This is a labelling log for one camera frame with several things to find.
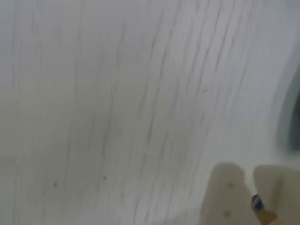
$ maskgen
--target white surface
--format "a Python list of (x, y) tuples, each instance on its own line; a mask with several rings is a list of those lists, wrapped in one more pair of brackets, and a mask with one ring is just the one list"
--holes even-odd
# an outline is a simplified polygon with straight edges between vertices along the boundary
[(168, 224), (198, 214), (216, 162), (250, 187), (256, 165), (297, 167), (275, 153), (270, 115), (299, 11), (1, 0), (1, 223)]

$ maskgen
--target dark streak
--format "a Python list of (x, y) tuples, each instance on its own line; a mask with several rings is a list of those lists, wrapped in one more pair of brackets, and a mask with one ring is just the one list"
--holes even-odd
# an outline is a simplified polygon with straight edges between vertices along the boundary
[(137, 200), (136, 200), (135, 209), (134, 209), (134, 213), (133, 213), (134, 224), (136, 224), (136, 213), (137, 213), (138, 206), (140, 204), (140, 199), (141, 199), (141, 196), (139, 195)]
[(152, 103), (152, 115), (151, 115), (150, 126), (149, 126), (148, 134), (147, 134), (147, 144), (148, 145), (149, 145), (149, 143), (151, 141), (151, 138), (152, 138), (152, 131), (153, 131), (153, 126), (154, 126), (154, 121), (155, 121), (155, 112), (156, 112), (159, 92), (160, 92), (160, 87), (158, 85), (156, 87), (156, 91), (155, 91), (155, 95), (154, 95), (153, 103)]
[(202, 78), (203, 78), (203, 73), (204, 73), (204, 68), (205, 68), (205, 65), (206, 65), (207, 58), (208, 58), (208, 53), (210, 52), (210, 48), (211, 48), (213, 39), (215, 37), (215, 33), (216, 33), (217, 26), (218, 26), (218, 22), (219, 22), (219, 18), (220, 18), (220, 13), (221, 13), (222, 6), (223, 6), (223, 4), (221, 2), (220, 6), (219, 6), (219, 9), (218, 9), (218, 12), (217, 12), (217, 19), (216, 19), (216, 22), (215, 22), (214, 31), (212, 33), (212, 37), (210, 38), (210, 43), (209, 43), (209, 45), (208, 45), (208, 47), (206, 49), (204, 60), (203, 60), (203, 64), (202, 64), (202, 67), (201, 67), (199, 81), (198, 81), (198, 85), (197, 85), (196, 96), (199, 95), (200, 86), (201, 86), (201, 83), (202, 83)]
[(139, 175), (138, 175), (138, 181), (141, 180), (142, 175), (144, 173), (144, 169), (145, 169), (145, 166), (146, 166), (146, 160), (147, 160), (147, 155), (144, 154), (144, 156), (142, 158), (142, 166), (141, 166), (141, 169), (140, 169), (140, 172), (139, 172)]
[(20, 174), (20, 168), (19, 166), (17, 167), (17, 171), (15, 174), (15, 179), (14, 179), (14, 199), (13, 199), (13, 224), (14, 225), (19, 225), (20, 224), (20, 218), (19, 218), (19, 209), (18, 209), (18, 204), (17, 204), (17, 196), (18, 196), (18, 175)]
[(149, 206), (149, 204), (150, 204), (149, 202), (150, 202), (150, 200), (152, 199), (152, 196), (153, 196), (155, 181), (157, 180), (157, 178), (159, 176), (162, 161), (163, 161), (163, 157), (160, 157), (159, 161), (158, 161), (157, 170), (155, 172), (154, 180), (153, 180), (153, 183), (152, 183), (152, 186), (151, 186), (151, 190), (150, 190), (150, 195), (149, 195), (149, 199), (148, 199), (148, 206)]
[(231, 45), (230, 45), (230, 50), (229, 50), (227, 58), (229, 58), (229, 55), (233, 51), (233, 47), (234, 47), (234, 44), (235, 44), (236, 37), (238, 35), (238, 32), (240, 31), (240, 24), (241, 24), (242, 18), (243, 18), (243, 10), (241, 10), (241, 13), (239, 15), (238, 25), (237, 25), (236, 30), (234, 31), (234, 35), (233, 35), (233, 38), (232, 38), (232, 42), (231, 42)]
[(112, 103), (111, 103), (111, 107), (110, 107), (110, 110), (109, 110), (108, 124), (107, 124), (107, 128), (104, 132), (103, 140), (102, 140), (102, 157), (103, 158), (105, 158), (105, 152), (106, 152), (106, 147), (107, 147), (107, 142), (108, 142), (108, 136), (109, 136), (110, 129), (111, 129), (111, 123), (112, 123), (112, 117), (113, 117), (113, 108), (114, 108), (114, 99), (115, 99), (115, 93), (112, 96)]
[(177, 20), (178, 20), (178, 15), (179, 15), (179, 11), (180, 11), (180, 8), (181, 8), (181, 3), (182, 3), (182, 0), (178, 0), (176, 13), (175, 13), (175, 16), (174, 16), (174, 19), (173, 19), (173, 22), (172, 22), (172, 27), (171, 27), (170, 32), (169, 32), (169, 38), (168, 38), (167, 44), (165, 45), (164, 54), (163, 54), (163, 58), (162, 58), (161, 65), (160, 65), (160, 78), (162, 78), (163, 75), (164, 75), (165, 60), (166, 60), (167, 55), (170, 52), (170, 44), (172, 42), (173, 32), (174, 32), (174, 29), (175, 29), (175, 26), (176, 26), (176, 23), (177, 23)]
[(172, 189), (171, 189), (171, 195), (170, 195), (170, 199), (169, 199), (169, 203), (168, 203), (168, 208), (167, 208), (167, 213), (165, 215), (165, 221), (164, 221), (164, 225), (166, 225), (166, 220), (167, 220), (167, 217), (170, 213), (170, 207), (171, 207), (171, 202), (172, 202), (172, 198), (173, 198), (173, 194), (174, 194), (174, 189), (175, 189), (175, 182), (176, 182), (177, 179), (175, 179), (173, 185), (172, 185)]
[(159, 31), (160, 31), (162, 23), (163, 23), (163, 18), (164, 18), (164, 11), (161, 12), (159, 20), (158, 20), (158, 25), (155, 29), (154, 37), (153, 37), (153, 40), (152, 40), (152, 43), (151, 43), (150, 59), (152, 59), (155, 43), (156, 43)]
[(221, 44), (220, 51), (219, 51), (218, 56), (217, 56), (217, 62), (216, 62), (216, 66), (215, 66), (215, 73), (218, 71), (218, 66), (219, 66), (219, 62), (220, 62), (220, 59), (221, 59), (221, 56), (222, 56), (222, 53), (223, 53), (225, 40), (227, 39), (227, 33), (228, 33), (228, 30), (229, 30), (229, 25), (231, 23), (231, 19), (232, 19), (232, 16), (233, 16), (234, 6), (235, 6), (235, 1), (233, 2), (233, 6), (232, 6), (231, 11), (230, 11), (230, 17), (229, 17), (229, 20), (228, 20), (228, 23), (226, 25), (226, 29), (225, 29), (225, 32), (224, 32), (224, 35), (223, 35), (223, 38), (222, 38), (222, 44)]
[(175, 110), (176, 110), (176, 106), (178, 103), (178, 95), (179, 95), (179, 81), (178, 78), (176, 80), (176, 89), (175, 89), (175, 94), (174, 94), (174, 100), (172, 102), (172, 106), (171, 106), (171, 110), (170, 110), (170, 118), (172, 119), (174, 114), (175, 114)]
[(155, 114), (154, 112), (152, 113), (151, 116), (151, 122), (150, 122), (150, 126), (148, 129), (148, 134), (147, 134), (147, 144), (150, 144), (151, 138), (152, 138), (152, 131), (153, 131), (153, 126), (154, 126), (154, 120), (155, 120)]
[(164, 140), (163, 140), (163, 143), (161, 145), (161, 149), (160, 149), (160, 154), (159, 154), (159, 158), (162, 159), (163, 156), (164, 156), (164, 153), (165, 153), (165, 145), (167, 143), (167, 139), (168, 139), (168, 132), (165, 133), (165, 136), (164, 136)]
[(165, 49), (164, 49), (163, 58), (161, 60), (161, 65), (160, 65), (160, 73), (159, 73), (160, 78), (163, 78), (163, 76), (164, 76), (165, 59), (167, 57), (168, 49), (169, 49), (169, 47), (168, 47), (168, 45), (166, 45)]
[(162, 196), (162, 194), (163, 194), (164, 187), (165, 187), (165, 183), (163, 183), (163, 186), (162, 186), (162, 188), (160, 189), (160, 192), (159, 192), (159, 197), (158, 197), (158, 199), (156, 200), (156, 204), (155, 204), (155, 208), (154, 208), (154, 212), (155, 212), (155, 213), (156, 213), (157, 210), (158, 210), (158, 203), (159, 203), (159, 200), (161, 199), (161, 196)]
[(144, 219), (145, 224), (147, 224), (148, 219), (149, 219), (149, 210), (147, 211), (147, 214), (146, 214), (145, 219)]
[(80, 68), (78, 66), (78, 59), (74, 62), (74, 98), (77, 99), (78, 96), (78, 77), (80, 74)]
[(142, 94), (142, 99), (141, 99), (141, 103), (140, 103), (140, 106), (139, 106), (139, 115), (141, 115), (142, 110), (143, 110), (144, 105), (145, 105), (145, 102), (146, 102), (146, 97), (147, 97), (147, 92), (148, 92), (148, 79), (149, 79), (149, 76), (147, 76), (147, 81), (146, 81), (146, 84), (145, 84), (144, 92)]
[(70, 162), (72, 130), (73, 130), (73, 122), (70, 123), (68, 138), (67, 138), (67, 152), (66, 152), (66, 162), (65, 162), (65, 172), (64, 172), (64, 188), (66, 188), (67, 177), (68, 177), (68, 166), (69, 166), (69, 162)]
[(192, 36), (193, 36), (193, 33), (194, 33), (194, 25), (195, 25), (195, 21), (193, 19), (193, 21), (189, 25), (189, 31), (188, 31), (188, 34), (187, 34), (187, 41), (186, 41), (185, 47), (184, 47), (183, 63), (182, 63), (183, 66), (185, 66), (185, 64), (187, 62), (189, 46), (190, 46)]
[(11, 41), (11, 52), (12, 52), (12, 60), (11, 60), (11, 70), (12, 70), (12, 86), (13, 90), (16, 88), (16, 68), (15, 68), (15, 51), (16, 51), (16, 33), (17, 33), (17, 5), (19, 0), (14, 1), (14, 16), (13, 16), (13, 32), (12, 32), (12, 41)]
[(82, 25), (83, 25), (83, 13), (85, 10), (85, 1), (86, 0), (81, 0), (80, 9), (79, 9), (79, 20), (78, 20), (77, 34), (76, 34), (76, 38), (79, 43), (82, 42)]
[(241, 87), (244, 83), (244, 79), (245, 79), (245, 76), (246, 76), (246, 72), (247, 72), (247, 69), (248, 69), (248, 65), (249, 65), (249, 61), (250, 61), (250, 55), (248, 56), (247, 58), (247, 61), (246, 61), (246, 64), (244, 66), (244, 70), (243, 70), (243, 73), (242, 73), (242, 76), (241, 76), (241, 79), (240, 79), (240, 83), (239, 83), (239, 86), (238, 86), (238, 90), (235, 94), (235, 97), (234, 97), (234, 101), (233, 101), (233, 105), (236, 105), (236, 101), (238, 100), (238, 97), (240, 95), (240, 90), (241, 90)]
[(197, 58), (198, 58), (198, 56), (199, 56), (200, 49), (201, 49), (202, 33), (203, 33), (204, 25), (205, 25), (205, 23), (206, 23), (207, 11), (208, 11), (209, 6), (210, 6), (210, 0), (207, 0), (206, 6), (205, 6), (205, 11), (204, 11), (204, 19), (203, 19), (203, 23), (201, 24), (201, 27), (200, 27), (200, 34), (199, 34), (198, 39), (197, 39), (196, 51), (195, 51), (195, 54), (194, 54), (194, 58), (193, 58), (193, 63), (192, 63), (191, 71), (190, 71), (190, 73), (189, 73), (189, 75), (188, 75), (188, 78), (187, 78), (186, 91), (187, 91), (188, 88), (189, 88), (189, 85), (190, 85), (190, 83), (191, 83), (192, 75), (193, 75), (194, 72), (195, 72), (196, 61), (197, 61)]
[(197, 3), (196, 3), (196, 13), (199, 11), (199, 8), (200, 8), (200, 3), (199, 3), (199, 1), (197, 1)]
[(122, 62), (122, 57), (121, 57), (121, 48), (123, 46), (123, 43), (125, 41), (125, 37), (126, 37), (126, 30), (127, 30), (127, 24), (124, 21), (123, 25), (122, 25), (122, 30), (121, 30), (121, 36), (120, 36), (120, 40), (119, 40), (119, 44), (118, 44), (118, 48), (117, 48), (117, 66), (119, 66)]
[(254, 9), (254, 2), (256, 2), (256, 1), (255, 0), (251, 1), (251, 8), (250, 8), (250, 12), (249, 12), (249, 17), (247, 19), (246, 28), (249, 27), (249, 24), (250, 24), (250, 21), (251, 21), (251, 16), (253, 14), (253, 9)]
[(203, 122), (204, 122), (204, 118), (205, 118), (205, 114), (203, 113), (203, 114), (201, 115), (201, 118), (200, 118), (200, 127), (202, 127), (202, 124), (203, 124)]

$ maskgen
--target small hole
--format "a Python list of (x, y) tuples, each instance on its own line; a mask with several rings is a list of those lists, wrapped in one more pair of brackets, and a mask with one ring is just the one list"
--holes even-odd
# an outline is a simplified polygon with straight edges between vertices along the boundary
[(234, 183), (229, 182), (229, 183), (227, 184), (227, 187), (228, 187), (229, 189), (233, 189), (233, 188), (234, 188)]
[(223, 216), (224, 216), (225, 218), (230, 217), (230, 216), (231, 216), (230, 210), (225, 210), (225, 211), (223, 212)]

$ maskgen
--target white plastic surface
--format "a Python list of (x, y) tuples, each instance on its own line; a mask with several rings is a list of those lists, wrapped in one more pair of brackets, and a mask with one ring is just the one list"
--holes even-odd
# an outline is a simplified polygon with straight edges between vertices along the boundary
[(0, 224), (197, 224), (218, 162), (252, 192), (257, 165), (299, 168), (272, 126), (299, 20), (298, 0), (0, 0)]

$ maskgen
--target black dot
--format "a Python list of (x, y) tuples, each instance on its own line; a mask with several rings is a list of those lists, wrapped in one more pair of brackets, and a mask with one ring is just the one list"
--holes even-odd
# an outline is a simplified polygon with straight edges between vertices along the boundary
[(233, 189), (233, 188), (234, 188), (234, 183), (229, 182), (229, 183), (227, 184), (227, 187), (228, 187), (229, 189)]
[(231, 216), (230, 210), (225, 210), (225, 211), (223, 212), (223, 216), (224, 216), (225, 218), (230, 217), (230, 216)]

